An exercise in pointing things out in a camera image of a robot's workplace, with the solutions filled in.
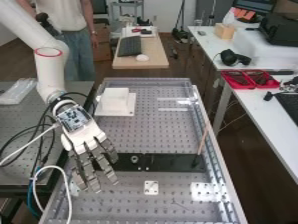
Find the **white box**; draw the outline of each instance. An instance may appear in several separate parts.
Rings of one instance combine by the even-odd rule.
[[[101,106],[105,111],[120,111],[128,107],[128,88],[107,88],[101,97]]]
[[[253,59],[258,67],[296,69],[298,48],[272,45],[260,31],[238,29],[234,34],[233,47],[237,54]]]
[[[135,116],[136,93],[129,93],[128,88],[105,88],[97,96],[99,105],[96,116]]]

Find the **computer monitor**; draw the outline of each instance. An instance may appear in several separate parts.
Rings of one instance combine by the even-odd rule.
[[[108,14],[107,0],[92,0],[93,14]]]
[[[234,0],[233,6],[260,14],[268,14],[273,11],[276,4],[277,0]]]

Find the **red tray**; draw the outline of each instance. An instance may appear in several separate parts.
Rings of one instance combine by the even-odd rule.
[[[256,87],[260,89],[276,89],[280,88],[280,82],[262,70],[248,70],[245,74],[256,83]]]
[[[222,71],[221,75],[233,89],[254,89],[256,83],[242,71]]]

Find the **black object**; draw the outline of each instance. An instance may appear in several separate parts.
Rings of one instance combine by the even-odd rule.
[[[107,0],[92,0],[93,14],[108,14]]]
[[[178,59],[178,53],[174,49],[174,46],[172,44],[169,44],[169,47],[170,47],[170,57],[177,60]]]
[[[185,10],[185,0],[182,0],[182,5],[181,5],[181,8],[180,8],[180,14],[178,14],[178,18],[177,18],[177,21],[176,21],[176,26],[174,26],[174,29],[172,30],[172,36],[174,37],[174,39],[180,43],[182,43],[181,39],[188,39],[188,32],[184,30],[184,10]],[[180,18],[182,19],[182,21],[181,21],[181,27],[180,27],[180,30],[178,30]]]
[[[288,86],[288,85],[298,85],[298,77],[294,77],[294,79],[292,81],[285,82],[284,85],[285,86]]]
[[[127,172],[188,172],[202,173],[206,171],[202,155],[164,154],[164,153],[119,153],[119,162],[113,164],[115,171]]]
[[[152,26],[151,20],[148,19],[147,21],[144,21],[140,16],[137,17],[137,24],[139,26]]]
[[[269,71],[270,75],[294,75],[294,71],[285,70],[285,71]]]
[[[52,24],[48,22],[49,16],[47,13],[44,12],[39,13],[35,18],[53,37],[60,35],[59,31],[53,28]]]
[[[141,30],[141,34],[144,34],[144,35],[149,35],[149,34],[152,34],[152,31],[151,31],[151,30],[147,30],[147,29],[143,29],[143,30]]]
[[[228,66],[233,66],[237,62],[249,65],[252,62],[252,58],[236,54],[230,49],[221,52],[221,60]]]
[[[104,23],[104,24],[108,26],[108,25],[109,25],[109,20],[105,19],[105,18],[95,18],[95,19],[93,19],[93,23],[95,23],[95,24]]]
[[[256,31],[256,30],[258,30],[258,28],[246,28],[245,30],[248,30],[248,31]]]
[[[272,92],[268,92],[266,93],[266,96],[264,97],[264,100],[265,101],[270,101],[273,99],[273,96],[274,96],[273,93]]]
[[[269,14],[260,31],[273,45],[298,47],[298,14]]]
[[[119,57],[136,56],[143,53],[141,37],[125,37],[121,39]]]
[[[248,9],[265,15],[273,12],[277,0],[234,0],[233,6],[240,9]]]
[[[276,94],[277,100],[298,126],[298,94]]]

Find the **jeans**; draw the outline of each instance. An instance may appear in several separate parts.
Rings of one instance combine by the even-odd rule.
[[[56,39],[65,42],[69,47],[69,58],[65,65],[65,80],[95,81],[96,70],[93,64],[93,51],[88,29],[80,31],[63,31]]]

